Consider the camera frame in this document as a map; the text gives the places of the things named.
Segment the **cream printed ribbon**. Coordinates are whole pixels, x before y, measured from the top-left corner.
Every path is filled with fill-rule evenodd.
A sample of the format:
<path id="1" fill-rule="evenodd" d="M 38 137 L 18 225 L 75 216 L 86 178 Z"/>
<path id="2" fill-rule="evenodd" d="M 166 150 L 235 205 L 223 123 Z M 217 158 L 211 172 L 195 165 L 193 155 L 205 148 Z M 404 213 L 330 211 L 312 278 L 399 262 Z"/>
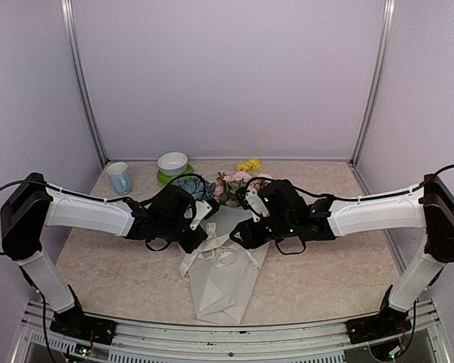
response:
<path id="1" fill-rule="evenodd" d="M 260 264 L 250 252 L 231 241 L 227 234 L 217 236 L 216 223 L 208 222 L 206 229 L 207 239 L 191 253 L 186 253 L 179 265 L 179 273 L 183 279 L 189 279 L 188 270 L 196 259 L 212 262 L 216 268 L 226 268 L 237 261 L 241 252 L 247 255 L 255 271 L 260 270 Z"/>

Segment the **pink fake flower bunch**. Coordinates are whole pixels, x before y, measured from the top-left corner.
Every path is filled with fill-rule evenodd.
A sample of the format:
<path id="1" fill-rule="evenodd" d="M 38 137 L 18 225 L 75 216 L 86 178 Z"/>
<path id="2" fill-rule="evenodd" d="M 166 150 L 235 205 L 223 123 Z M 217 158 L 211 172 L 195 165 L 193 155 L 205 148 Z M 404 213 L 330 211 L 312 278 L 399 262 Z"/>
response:
<path id="1" fill-rule="evenodd" d="M 247 172 L 235 172 L 231 175 L 217 172 L 215 182 L 207 189 L 207 196 L 213 198 L 221 206 L 238 208 L 241 204 L 235 193 L 244 187 L 247 187 L 249 191 L 259 191 L 269 183 L 266 178 L 271 178 L 271 176 L 261 174 L 260 177 L 261 179 L 251 181 L 253 176 Z"/>

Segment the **yellow fake flower stem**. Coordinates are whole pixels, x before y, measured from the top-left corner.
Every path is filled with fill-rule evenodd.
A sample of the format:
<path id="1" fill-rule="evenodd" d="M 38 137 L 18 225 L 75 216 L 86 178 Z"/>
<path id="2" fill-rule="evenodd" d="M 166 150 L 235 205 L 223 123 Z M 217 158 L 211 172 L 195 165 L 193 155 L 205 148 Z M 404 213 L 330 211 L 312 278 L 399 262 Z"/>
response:
<path id="1" fill-rule="evenodd" d="M 237 172 L 249 172 L 252 170 L 258 170 L 262 167 L 262 163 L 258 159 L 250 159 L 243 163 L 238 163 L 236 166 Z"/>

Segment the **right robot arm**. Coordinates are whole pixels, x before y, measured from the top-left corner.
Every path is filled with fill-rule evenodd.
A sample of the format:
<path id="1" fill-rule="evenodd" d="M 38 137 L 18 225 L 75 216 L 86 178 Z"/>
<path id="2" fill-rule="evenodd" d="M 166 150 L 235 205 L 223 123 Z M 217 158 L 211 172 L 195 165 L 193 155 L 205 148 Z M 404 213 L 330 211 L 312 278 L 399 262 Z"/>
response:
<path id="1" fill-rule="evenodd" d="M 387 289 L 378 313 L 347 321 L 352 344 L 412 329 L 409 310 L 444 267 L 454 262 L 454 196 L 436 174 L 385 194 L 357 198 L 314 194 L 311 204 L 304 199 L 308 191 L 287 179 L 268 178 L 258 192 L 244 186 L 235 195 L 252 216 L 239 222 L 229 237 L 246 250 L 291 237 L 305 246 L 367 231 L 424 230 L 421 247 L 400 280 Z"/>

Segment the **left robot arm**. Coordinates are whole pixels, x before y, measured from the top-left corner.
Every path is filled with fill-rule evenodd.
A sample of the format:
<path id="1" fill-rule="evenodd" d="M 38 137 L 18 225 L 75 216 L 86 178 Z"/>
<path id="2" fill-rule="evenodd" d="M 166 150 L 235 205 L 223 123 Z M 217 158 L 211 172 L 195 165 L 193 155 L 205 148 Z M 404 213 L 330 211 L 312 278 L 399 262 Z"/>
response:
<path id="1" fill-rule="evenodd" d="M 175 183 L 153 197 L 107 199 L 50 185 L 33 172 L 21 181 L 0 210 L 3 253 L 15 261 L 26 280 L 53 310 L 50 330 L 91 344 L 110 345 L 115 321 L 86 314 L 73 288 L 66 284 L 40 241 L 45 227 L 104 232 L 150 244 L 161 239 L 193 252 L 207 239 L 201 222 L 219 210 L 216 200 L 195 200 Z"/>

